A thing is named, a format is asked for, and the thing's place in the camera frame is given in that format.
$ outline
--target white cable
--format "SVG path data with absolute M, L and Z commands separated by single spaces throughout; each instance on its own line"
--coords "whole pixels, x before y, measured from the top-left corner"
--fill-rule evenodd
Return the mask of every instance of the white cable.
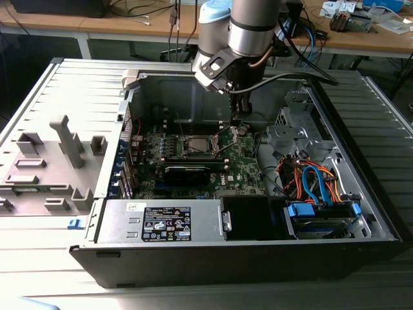
M 401 17 L 399 14 L 397 14 L 395 11 L 393 11 L 392 9 L 386 7 L 386 6 L 381 6 L 381 5 L 377 5 L 375 6 L 376 8 L 384 8 L 385 10 L 388 10 L 389 12 L 392 12 L 394 15 L 396 15 L 398 18 L 400 18 L 401 20 L 404 20 L 403 17 Z

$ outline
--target table leg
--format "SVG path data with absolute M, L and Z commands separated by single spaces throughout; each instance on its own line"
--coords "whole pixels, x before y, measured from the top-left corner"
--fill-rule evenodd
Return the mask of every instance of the table leg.
M 76 37 L 77 43 L 79 44 L 80 53 L 82 53 L 83 59 L 91 59 L 89 44 L 88 44 L 88 35 L 86 33 L 79 33 Z

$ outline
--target metal table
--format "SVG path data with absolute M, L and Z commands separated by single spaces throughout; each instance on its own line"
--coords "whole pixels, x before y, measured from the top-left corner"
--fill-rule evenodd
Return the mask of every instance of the metal table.
M 0 163 L 8 137 L 18 130 L 27 115 L 47 103 L 48 109 L 63 109 L 70 102 L 52 100 L 50 93 L 108 98 L 116 110 L 121 98 L 121 75 L 126 68 L 145 71 L 148 63 L 65 59 L 55 61 L 0 134 Z M 150 66 L 165 66 L 151 63 Z M 182 69 L 190 72 L 190 65 Z M 406 222 L 413 229 L 413 139 L 411 127 L 368 78 L 358 72 L 331 71 L 341 82 L 325 87 L 355 140 L 381 180 Z M 107 94 L 108 89 L 114 94 Z M 0 177 L 5 173 L 0 167 Z M 73 216 L 0 218 L 1 294 L 27 296 L 58 305 L 61 309 L 395 309 L 413 307 L 413 252 L 371 265 L 336 282 L 291 282 L 208 287 L 156 287 L 103 289 L 69 255 L 67 247 L 82 238 L 84 231 L 69 231 Z

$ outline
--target floor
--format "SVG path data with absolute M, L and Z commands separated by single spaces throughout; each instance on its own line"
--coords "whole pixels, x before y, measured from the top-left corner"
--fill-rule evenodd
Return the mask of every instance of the floor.
M 53 57 L 81 57 L 77 42 L 70 38 L 5 34 L 3 35 L 3 47 L 6 49 L 6 69 L 11 92 L 9 103 L 6 100 L 8 96 L 3 69 L 0 67 L 0 114 L 5 118 L 10 118 L 12 113 L 17 110 L 19 104 Z M 134 47 L 136 53 L 139 54 L 138 57 L 130 56 L 128 42 L 90 40 L 90 50 L 95 59 L 159 61 L 159 55 L 167 49 L 167 44 L 137 42 L 134 43 Z M 348 70 L 353 61 L 354 57 L 352 56 L 334 56 L 332 68 Z M 362 61 L 358 70 L 362 74 L 372 77 L 380 89 L 388 94 L 400 71 L 400 65 L 399 59 L 393 59 L 390 62 L 386 58 L 371 57 L 369 60 Z M 393 100 L 410 122 L 413 121 L 413 114 L 409 112 L 408 104 L 413 102 L 412 87 L 413 79 L 405 83 Z M 0 118 L 0 128 L 3 128 L 5 124 L 6 120 Z

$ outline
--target motherboard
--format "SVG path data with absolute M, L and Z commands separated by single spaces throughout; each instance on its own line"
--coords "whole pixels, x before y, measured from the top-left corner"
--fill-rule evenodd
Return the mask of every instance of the motherboard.
M 154 127 L 137 140 L 135 199 L 265 195 L 248 127 L 191 135 Z

